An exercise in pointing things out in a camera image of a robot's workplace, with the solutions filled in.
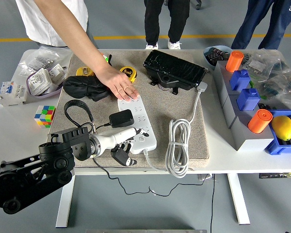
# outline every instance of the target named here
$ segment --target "black pouch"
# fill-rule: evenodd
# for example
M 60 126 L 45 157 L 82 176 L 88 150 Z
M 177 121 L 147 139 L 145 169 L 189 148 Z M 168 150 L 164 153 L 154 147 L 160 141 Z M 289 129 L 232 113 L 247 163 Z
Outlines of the black pouch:
M 179 87 L 184 90 L 198 86 L 208 71 L 207 68 L 158 50 L 149 54 L 143 66 L 153 84 L 159 83 L 162 87 Z
M 68 95 L 76 99 L 87 96 L 98 101 L 111 94 L 96 76 L 70 76 L 64 81 L 63 87 Z

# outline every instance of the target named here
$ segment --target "black case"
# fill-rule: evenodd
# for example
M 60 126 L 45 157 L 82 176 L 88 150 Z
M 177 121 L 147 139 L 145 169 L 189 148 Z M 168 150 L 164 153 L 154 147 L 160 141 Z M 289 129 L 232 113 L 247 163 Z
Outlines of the black case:
M 174 57 L 167 53 L 153 50 L 146 58 L 143 66 L 153 81 L 162 87 L 179 87 L 190 90 L 200 84 L 208 69 Z

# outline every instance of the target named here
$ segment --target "white power strip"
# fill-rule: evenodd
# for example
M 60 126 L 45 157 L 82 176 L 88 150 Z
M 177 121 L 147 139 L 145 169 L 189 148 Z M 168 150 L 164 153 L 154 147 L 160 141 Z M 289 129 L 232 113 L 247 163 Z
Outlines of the white power strip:
M 149 137 L 136 135 L 134 137 L 134 145 L 132 146 L 130 152 L 132 154 L 140 154 L 143 152 L 144 149 L 147 149 L 148 151 L 154 150 L 156 148 L 157 142 L 141 97 L 139 96 L 138 99 L 131 100 L 130 102 L 127 102 L 125 100 L 118 100 L 117 105 L 120 111 L 126 109 L 131 110 L 135 123 L 132 124 L 130 127 L 143 129 L 146 131 L 147 134 L 149 134 Z

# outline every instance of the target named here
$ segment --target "small packaged part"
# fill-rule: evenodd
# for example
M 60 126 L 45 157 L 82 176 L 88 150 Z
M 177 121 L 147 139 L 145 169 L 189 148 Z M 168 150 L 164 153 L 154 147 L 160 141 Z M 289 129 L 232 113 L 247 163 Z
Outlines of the small packaged part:
M 3 82 L 0 88 L 0 104 L 4 107 L 15 104 L 23 104 L 27 99 L 25 86 L 15 82 Z
M 28 68 L 33 71 L 38 71 L 41 68 L 48 69 L 51 68 L 54 61 L 42 56 L 36 57 L 34 60 L 28 63 Z
M 62 66 L 60 64 L 57 64 L 48 73 L 49 73 L 49 76 L 50 76 L 52 82 L 57 86 L 59 84 L 61 84 L 66 78 L 66 74 L 64 72 L 64 69 L 62 68 Z
M 27 80 L 29 92 L 33 96 L 43 93 L 52 84 L 49 72 L 46 69 L 40 69 Z

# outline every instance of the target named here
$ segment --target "person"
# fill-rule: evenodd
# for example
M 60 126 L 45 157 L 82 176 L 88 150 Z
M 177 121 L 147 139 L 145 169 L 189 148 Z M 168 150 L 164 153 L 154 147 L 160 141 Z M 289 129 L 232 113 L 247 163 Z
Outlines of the person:
M 285 30 L 291 23 L 291 0 L 249 0 L 246 16 L 232 43 L 232 49 L 243 50 L 247 47 L 255 28 L 266 16 L 271 5 L 270 26 L 259 49 L 278 49 Z
M 144 0 L 145 2 L 145 40 L 146 50 L 157 50 L 160 35 L 159 15 L 162 11 L 164 0 Z M 168 48 L 179 50 L 186 20 L 190 13 L 190 0 L 169 0 L 168 9 L 171 22 L 168 31 Z
M 86 34 L 88 12 L 83 0 L 16 0 L 28 37 L 41 44 L 68 46 L 120 100 L 139 92 L 126 74 L 106 63 Z

